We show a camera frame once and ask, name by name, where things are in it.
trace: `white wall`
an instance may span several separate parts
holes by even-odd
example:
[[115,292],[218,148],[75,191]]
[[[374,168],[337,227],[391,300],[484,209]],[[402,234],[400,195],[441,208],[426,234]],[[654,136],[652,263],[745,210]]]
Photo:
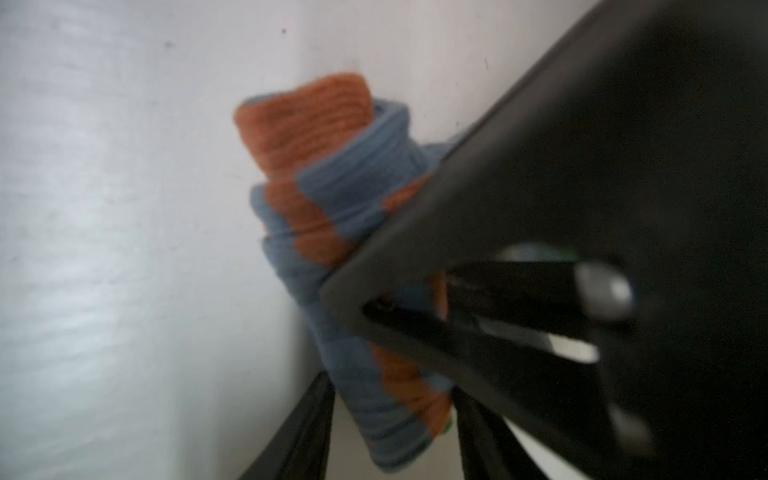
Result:
[[319,368],[237,102],[357,70],[438,140],[592,3],[0,3],[0,478],[236,478]]

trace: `rolled towel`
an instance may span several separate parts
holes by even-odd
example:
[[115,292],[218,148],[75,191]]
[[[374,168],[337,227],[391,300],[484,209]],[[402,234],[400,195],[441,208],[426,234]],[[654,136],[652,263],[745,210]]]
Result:
[[[356,74],[251,98],[234,120],[266,176],[250,198],[266,226],[266,257],[306,312],[323,364],[372,460],[385,472],[400,470],[448,425],[452,384],[337,325],[318,292],[428,180],[448,148],[412,141],[408,108],[373,99]],[[403,308],[447,314],[439,275],[390,298]]]

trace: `striped towel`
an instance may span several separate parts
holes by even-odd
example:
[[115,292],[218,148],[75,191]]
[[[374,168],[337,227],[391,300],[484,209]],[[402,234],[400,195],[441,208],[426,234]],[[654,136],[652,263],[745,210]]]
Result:
[[[400,470],[448,425],[452,384],[336,325],[318,290],[426,182],[448,147],[414,143],[408,108],[371,98],[356,74],[252,98],[234,119],[266,176],[250,199],[266,225],[266,257],[306,312],[323,364],[372,460],[385,472]],[[447,313],[440,276],[391,298],[442,318]]]

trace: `black plastic frame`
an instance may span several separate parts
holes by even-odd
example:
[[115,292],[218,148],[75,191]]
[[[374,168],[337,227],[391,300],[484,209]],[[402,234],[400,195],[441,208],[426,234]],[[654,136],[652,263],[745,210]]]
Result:
[[[765,2],[599,5],[328,279],[324,303],[353,332],[450,376],[595,478],[764,474],[765,25]],[[369,305],[531,240],[629,278],[634,321],[584,328],[596,366]],[[553,389],[567,398],[546,401]],[[608,415],[617,411],[643,422],[652,452],[617,441]],[[564,412],[580,419],[569,426]]]

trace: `white surface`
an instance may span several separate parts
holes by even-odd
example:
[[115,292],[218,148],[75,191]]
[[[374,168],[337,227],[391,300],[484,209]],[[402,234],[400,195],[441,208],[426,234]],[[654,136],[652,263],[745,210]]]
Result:
[[0,2],[0,478],[236,478],[318,364],[234,106],[351,69],[442,139],[592,3]]

